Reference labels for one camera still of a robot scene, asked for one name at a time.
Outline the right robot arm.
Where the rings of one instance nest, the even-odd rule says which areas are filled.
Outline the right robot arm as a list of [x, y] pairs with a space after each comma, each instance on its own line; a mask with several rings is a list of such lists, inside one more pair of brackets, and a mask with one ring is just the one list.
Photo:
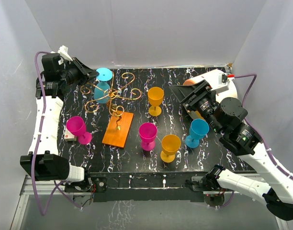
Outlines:
[[274, 164], [258, 132], [244, 123], [248, 112], [239, 99], [216, 100], [216, 91], [203, 80], [194, 85], [171, 85], [171, 91], [181, 104], [200, 113], [210, 128], [222, 133], [219, 141], [231, 153], [248, 163], [264, 179], [263, 182], [235, 174], [215, 165], [194, 186], [212, 190], [225, 188], [237, 191], [264, 204], [276, 217], [293, 220], [293, 179]]

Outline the yellow wine glass back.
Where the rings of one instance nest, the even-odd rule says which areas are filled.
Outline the yellow wine glass back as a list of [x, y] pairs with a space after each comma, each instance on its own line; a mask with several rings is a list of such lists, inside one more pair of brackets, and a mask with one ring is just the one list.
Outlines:
[[149, 113], [152, 116], [159, 116], [162, 112], [160, 105], [164, 99], [164, 90], [160, 87], [152, 87], [147, 92], [148, 101], [150, 103]]

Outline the teal wine glass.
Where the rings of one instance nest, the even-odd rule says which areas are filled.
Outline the teal wine glass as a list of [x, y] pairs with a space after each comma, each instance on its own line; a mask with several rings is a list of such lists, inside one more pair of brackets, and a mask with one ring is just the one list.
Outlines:
[[107, 83], [113, 78], [113, 72], [108, 68], [98, 68], [96, 70], [99, 75], [96, 77], [98, 83], [94, 89], [94, 100], [100, 104], [106, 104], [109, 97], [110, 85]]

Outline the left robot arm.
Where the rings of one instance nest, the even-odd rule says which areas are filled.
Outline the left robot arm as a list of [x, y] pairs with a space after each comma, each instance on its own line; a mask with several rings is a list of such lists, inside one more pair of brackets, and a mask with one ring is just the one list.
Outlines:
[[71, 165], [59, 155], [57, 130], [67, 86], [84, 85], [99, 74], [67, 51], [40, 54], [43, 71], [38, 71], [36, 80], [34, 135], [28, 154], [20, 157], [20, 165], [35, 181], [75, 182], [81, 191], [88, 191], [92, 179], [85, 175], [84, 168]]

